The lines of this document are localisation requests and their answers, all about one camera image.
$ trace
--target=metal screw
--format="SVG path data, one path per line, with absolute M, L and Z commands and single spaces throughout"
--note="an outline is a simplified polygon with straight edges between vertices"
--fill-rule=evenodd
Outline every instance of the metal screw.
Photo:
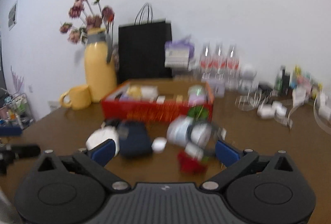
M 202 184 L 202 187 L 207 190 L 214 190 L 218 188 L 218 183 L 214 181 L 206 181 Z
M 129 184 L 124 181 L 117 181 L 112 184 L 112 188 L 115 190 L 124 190 L 129 187 Z

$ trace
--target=black paper bag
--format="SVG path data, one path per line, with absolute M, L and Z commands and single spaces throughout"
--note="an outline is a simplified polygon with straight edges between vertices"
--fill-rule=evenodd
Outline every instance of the black paper bag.
M 146 6 L 150 7 L 143 6 L 140 20 Z M 148 23 L 148 20 L 149 17 L 145 24 L 119 26 L 120 83 L 132 78 L 172 77 L 171 69 L 164 67 L 164 45 L 172 40 L 171 24 L 152 19 Z

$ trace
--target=cardboard box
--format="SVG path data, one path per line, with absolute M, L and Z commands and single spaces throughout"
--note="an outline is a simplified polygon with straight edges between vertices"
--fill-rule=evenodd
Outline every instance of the cardboard box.
M 159 96 L 165 96 L 164 102 L 157 103 L 156 100 L 152 102 L 144 100 L 119 100 L 118 96 L 125 93 L 129 86 L 133 85 L 157 87 Z M 105 118 L 108 119 L 118 118 L 143 122 L 171 122 L 179 115 L 187 115 L 189 109 L 194 106 L 189 105 L 187 95 L 188 89 L 194 85 L 202 85 L 206 89 L 207 101 L 197 106 L 204 108 L 204 112 L 208 114 L 208 120 L 210 121 L 214 96 L 208 83 L 200 81 L 175 81 L 172 79 L 128 80 L 104 97 L 101 100 L 101 106 Z M 182 102 L 176 102 L 177 96 L 182 96 Z

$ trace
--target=vase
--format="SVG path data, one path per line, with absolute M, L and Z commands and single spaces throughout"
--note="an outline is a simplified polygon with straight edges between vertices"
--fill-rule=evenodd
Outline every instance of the vase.
M 92 28 L 87 37 L 85 77 L 91 100 L 98 103 L 117 86 L 114 57 L 108 55 L 112 50 L 106 43 L 105 29 Z

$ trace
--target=wall socket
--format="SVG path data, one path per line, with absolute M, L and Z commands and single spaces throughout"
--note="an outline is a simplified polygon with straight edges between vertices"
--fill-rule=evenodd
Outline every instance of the wall socket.
M 48 106 L 51 109 L 51 112 L 55 111 L 56 109 L 60 108 L 61 105 L 58 101 L 48 101 Z

